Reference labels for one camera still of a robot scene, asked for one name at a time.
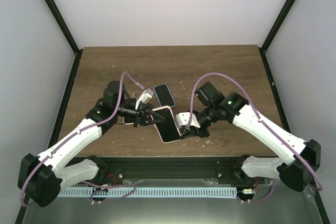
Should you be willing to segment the phone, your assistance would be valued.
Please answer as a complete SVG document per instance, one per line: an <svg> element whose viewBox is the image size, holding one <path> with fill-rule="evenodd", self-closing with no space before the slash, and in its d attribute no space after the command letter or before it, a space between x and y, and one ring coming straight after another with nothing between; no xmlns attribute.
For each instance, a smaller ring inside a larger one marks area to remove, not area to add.
<svg viewBox="0 0 336 224"><path fill-rule="evenodd" d="M161 106L153 109L153 111L164 117L164 122L155 123L155 128L163 143L172 143L180 140L180 129L175 123L173 111L170 106Z"/></svg>
<svg viewBox="0 0 336 224"><path fill-rule="evenodd" d="M176 106L175 100L166 83L154 86L154 93L160 106L170 106L171 108Z"/></svg>
<svg viewBox="0 0 336 224"><path fill-rule="evenodd" d="M130 105L131 108L135 108L135 105L136 105L136 102L137 102L137 98L135 97L131 97L129 99L125 99L124 100L127 104ZM127 116L124 116L123 117L123 123L125 125L132 125L134 123L134 119L130 118L130 117L127 117Z"/></svg>

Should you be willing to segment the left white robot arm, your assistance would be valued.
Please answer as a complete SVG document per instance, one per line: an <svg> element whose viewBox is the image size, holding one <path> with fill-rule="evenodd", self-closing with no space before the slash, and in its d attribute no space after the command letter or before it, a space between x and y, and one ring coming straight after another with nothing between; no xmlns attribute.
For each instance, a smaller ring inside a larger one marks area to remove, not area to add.
<svg viewBox="0 0 336 224"><path fill-rule="evenodd" d="M109 82L103 97L74 130L39 155L27 154L22 159L17 183L20 197L27 195L38 206L46 207L67 187L85 180L102 184L107 178L107 170L94 157L77 165L69 166L68 163L110 130L120 116L130 119L134 127L165 122L165 118L147 104L152 97L153 91L143 89L137 102L131 102L121 81Z"/></svg>

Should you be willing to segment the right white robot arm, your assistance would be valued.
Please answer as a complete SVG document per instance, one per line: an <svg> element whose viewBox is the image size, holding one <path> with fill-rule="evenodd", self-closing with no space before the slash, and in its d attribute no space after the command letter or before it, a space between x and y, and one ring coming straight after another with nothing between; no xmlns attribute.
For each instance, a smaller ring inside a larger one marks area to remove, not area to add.
<svg viewBox="0 0 336 224"><path fill-rule="evenodd" d="M227 121L245 130L277 154L275 158L247 157L233 170L235 181L244 184L252 177L279 179L298 192L309 186L313 178L311 172L320 167L321 145L317 141L305 141L292 135L254 111L249 101L240 94L232 92L224 96L210 82L194 93L205 109L176 115L175 120L184 131L181 138L209 137L209 126L217 121Z"/></svg>

